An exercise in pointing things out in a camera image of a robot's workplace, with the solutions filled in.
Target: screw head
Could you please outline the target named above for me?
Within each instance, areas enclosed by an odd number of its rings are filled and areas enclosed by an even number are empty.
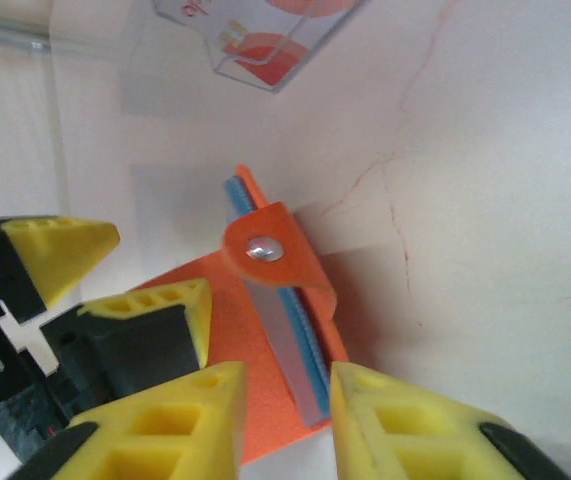
[[[283,253],[283,246],[271,237],[256,237],[247,244],[247,255],[261,262],[275,262]]]

